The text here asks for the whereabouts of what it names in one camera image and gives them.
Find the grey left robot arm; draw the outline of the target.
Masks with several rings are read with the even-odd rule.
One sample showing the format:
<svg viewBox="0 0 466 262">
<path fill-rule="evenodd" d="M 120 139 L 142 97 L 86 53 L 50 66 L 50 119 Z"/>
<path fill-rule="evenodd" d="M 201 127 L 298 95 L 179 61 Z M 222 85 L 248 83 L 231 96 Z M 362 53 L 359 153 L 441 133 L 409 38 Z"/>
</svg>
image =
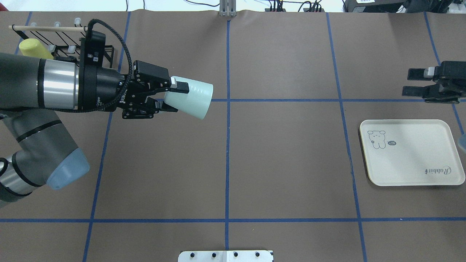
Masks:
<svg viewBox="0 0 466 262">
<path fill-rule="evenodd" d="M 88 160 L 57 115 L 123 110 L 129 119 L 184 111 L 194 93 L 189 80 L 143 61 L 122 74 L 99 64 L 1 53 L 1 121 L 20 146 L 1 158 L 1 207 L 49 186 L 59 190 L 90 170 Z"/>
</svg>

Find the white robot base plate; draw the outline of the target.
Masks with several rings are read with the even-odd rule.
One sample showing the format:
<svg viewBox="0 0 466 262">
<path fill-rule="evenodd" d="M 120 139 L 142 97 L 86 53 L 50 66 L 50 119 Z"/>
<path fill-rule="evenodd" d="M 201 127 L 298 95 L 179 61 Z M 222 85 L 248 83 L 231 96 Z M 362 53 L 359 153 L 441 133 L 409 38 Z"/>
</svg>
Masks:
<svg viewBox="0 0 466 262">
<path fill-rule="evenodd" d="M 269 250 L 204 250 L 183 251 L 178 262 L 273 262 Z"/>
</svg>

